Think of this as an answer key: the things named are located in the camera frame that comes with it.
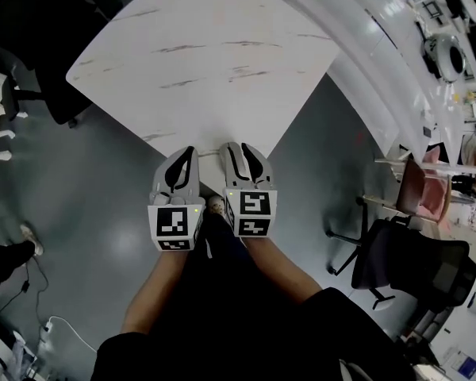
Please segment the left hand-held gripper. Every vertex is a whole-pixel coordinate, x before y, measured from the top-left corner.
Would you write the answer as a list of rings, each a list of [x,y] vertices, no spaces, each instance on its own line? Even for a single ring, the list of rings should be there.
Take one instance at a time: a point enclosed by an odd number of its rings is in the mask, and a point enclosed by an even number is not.
[[[205,210],[199,179],[198,151],[193,146],[173,153],[155,171],[148,221],[159,251],[194,249]]]

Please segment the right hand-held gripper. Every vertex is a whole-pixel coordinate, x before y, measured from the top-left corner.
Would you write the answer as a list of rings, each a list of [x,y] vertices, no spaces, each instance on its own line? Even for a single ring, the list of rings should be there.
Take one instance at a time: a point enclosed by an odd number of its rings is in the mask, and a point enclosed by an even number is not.
[[[225,213],[234,235],[267,237],[278,204],[270,163],[259,150],[246,143],[224,143],[220,156],[226,181],[223,191]]]

